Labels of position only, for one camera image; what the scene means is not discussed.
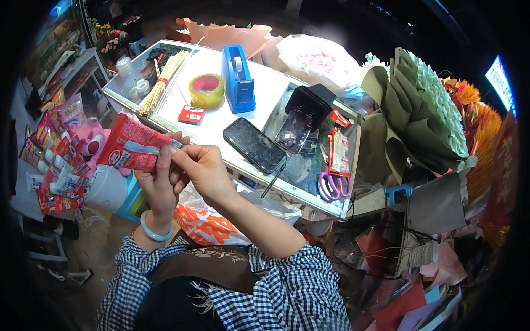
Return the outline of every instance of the plastic stool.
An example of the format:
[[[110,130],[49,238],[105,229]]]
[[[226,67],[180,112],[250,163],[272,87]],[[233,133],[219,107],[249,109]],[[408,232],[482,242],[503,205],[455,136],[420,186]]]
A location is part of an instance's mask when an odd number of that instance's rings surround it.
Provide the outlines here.
[[[385,194],[388,194],[390,197],[390,205],[395,205],[395,193],[398,191],[405,191],[405,194],[407,195],[407,199],[410,199],[410,196],[412,195],[412,191],[414,191],[414,188],[416,187],[416,184],[414,183],[407,183],[403,185],[396,185],[393,187],[386,187],[385,188]]]
[[[140,40],[138,40],[138,41],[129,43],[129,52],[130,52],[131,56],[140,55],[140,53],[142,52],[140,50],[140,44],[142,44],[142,43],[145,44],[145,49],[144,50],[146,50],[147,49],[147,41],[145,41],[144,37],[140,38]]]
[[[140,224],[140,215],[138,214],[138,207],[144,202],[145,195],[140,188],[140,185],[134,177],[134,171],[127,176],[127,197],[121,207],[113,211],[120,217],[123,217],[131,222]]]

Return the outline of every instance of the glass display case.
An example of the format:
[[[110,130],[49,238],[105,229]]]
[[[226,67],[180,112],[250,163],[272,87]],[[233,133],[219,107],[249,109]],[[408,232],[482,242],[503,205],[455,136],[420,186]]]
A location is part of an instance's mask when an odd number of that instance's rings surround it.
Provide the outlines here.
[[[42,101],[61,86],[65,98],[81,92],[87,116],[104,117],[110,111],[101,92],[108,79],[96,48],[90,48],[79,0],[60,0],[49,12],[24,74]]]
[[[224,101],[217,108],[206,110],[205,117],[199,126],[180,122],[178,121],[180,110],[184,105],[191,102],[188,84],[193,77],[205,73],[220,74],[221,52],[206,47],[198,47],[195,53],[185,60],[183,67],[178,71],[178,77],[175,74],[168,82],[167,91],[162,95],[155,112],[147,118],[142,117],[140,113],[142,100],[134,94],[134,86],[140,79],[149,79],[154,64],[148,59],[152,59],[152,52],[157,52],[157,49],[161,47],[173,49],[175,52],[178,50],[190,51],[194,45],[161,40],[136,57],[132,61],[130,74],[126,76],[118,74],[103,88],[103,92],[113,107],[115,109],[124,108],[139,115],[142,121],[159,131],[183,131],[186,136],[190,136],[193,144],[217,145],[221,149],[226,167],[235,179],[239,180],[241,176],[244,176],[256,185],[267,186],[274,179],[276,172],[268,175],[250,164],[224,141],[223,130],[238,117],[245,117],[267,136],[274,139],[285,121],[285,100],[288,100],[291,91],[297,86],[307,86],[307,84],[271,68],[248,61],[250,75],[255,81],[255,111],[233,114],[228,103]],[[334,101],[332,107],[352,123],[347,128],[342,128],[342,131],[348,139],[349,173],[350,182],[353,186],[359,151],[361,115],[338,101]],[[322,199],[317,188],[319,174],[324,171],[323,151],[321,151],[320,146],[328,146],[327,133],[334,126],[338,126],[338,124],[328,117],[319,127],[319,136],[315,138],[316,143],[314,144],[317,145],[315,153],[288,154],[286,170],[275,181],[271,192],[281,195],[286,200],[301,203],[310,209],[325,212],[330,218],[343,219],[346,217],[350,206],[349,197],[328,203]],[[289,171],[289,169],[294,168],[302,169],[302,171]]]

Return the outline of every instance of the brown apron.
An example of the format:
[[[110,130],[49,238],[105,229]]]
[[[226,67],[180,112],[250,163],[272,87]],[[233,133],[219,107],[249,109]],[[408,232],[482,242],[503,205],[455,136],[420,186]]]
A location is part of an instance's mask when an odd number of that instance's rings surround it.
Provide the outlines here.
[[[259,280],[249,264],[248,253],[238,246],[201,247],[191,240],[181,229],[172,243],[187,242],[192,249],[165,259],[147,278],[153,281],[152,287],[161,282],[180,276],[195,276],[223,288],[252,294],[254,284]]]

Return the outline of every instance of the scissors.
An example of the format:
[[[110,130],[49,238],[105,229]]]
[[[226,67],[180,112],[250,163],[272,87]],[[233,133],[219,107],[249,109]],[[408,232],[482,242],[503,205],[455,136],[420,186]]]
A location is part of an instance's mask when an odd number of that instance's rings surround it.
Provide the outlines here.
[[[335,201],[340,198],[348,198],[351,194],[350,179],[344,176],[332,175],[329,166],[326,165],[324,171],[319,176],[320,196],[327,201]]]

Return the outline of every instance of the pink stuffed bear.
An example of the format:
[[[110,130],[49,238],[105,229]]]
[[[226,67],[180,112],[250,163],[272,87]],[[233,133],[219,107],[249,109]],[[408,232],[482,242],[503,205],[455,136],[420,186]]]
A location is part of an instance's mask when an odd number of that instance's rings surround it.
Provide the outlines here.
[[[77,130],[77,136],[83,145],[81,154],[85,156],[92,156],[90,161],[86,164],[90,167],[88,175],[91,175],[96,170],[96,161],[103,150],[103,146],[107,143],[110,135],[109,129],[103,129],[95,117],[88,118],[87,121]],[[123,176],[131,174],[131,169],[117,168]]]

